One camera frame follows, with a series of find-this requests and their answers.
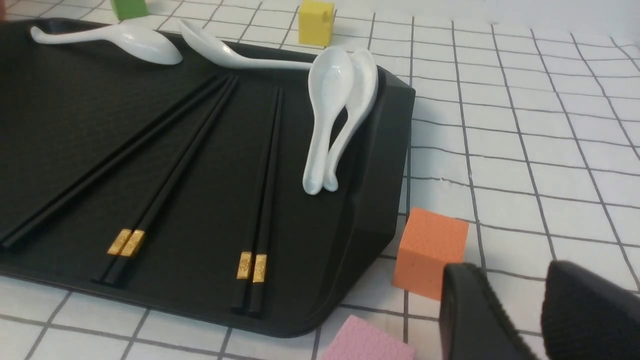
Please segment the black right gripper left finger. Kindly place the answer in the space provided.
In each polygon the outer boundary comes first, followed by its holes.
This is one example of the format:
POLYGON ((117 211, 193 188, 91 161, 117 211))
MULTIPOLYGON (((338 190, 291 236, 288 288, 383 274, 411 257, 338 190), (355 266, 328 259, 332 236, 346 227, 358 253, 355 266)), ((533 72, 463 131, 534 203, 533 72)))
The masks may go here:
POLYGON ((537 359, 475 264, 445 265, 438 323, 444 360, 537 359))

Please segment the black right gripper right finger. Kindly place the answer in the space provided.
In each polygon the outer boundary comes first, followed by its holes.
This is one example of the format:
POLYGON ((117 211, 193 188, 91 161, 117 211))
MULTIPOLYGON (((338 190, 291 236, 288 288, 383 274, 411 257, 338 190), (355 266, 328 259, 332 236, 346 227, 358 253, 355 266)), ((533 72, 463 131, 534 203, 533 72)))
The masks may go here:
POLYGON ((576 263, 553 260, 541 332, 550 360, 637 360, 639 297, 576 263))

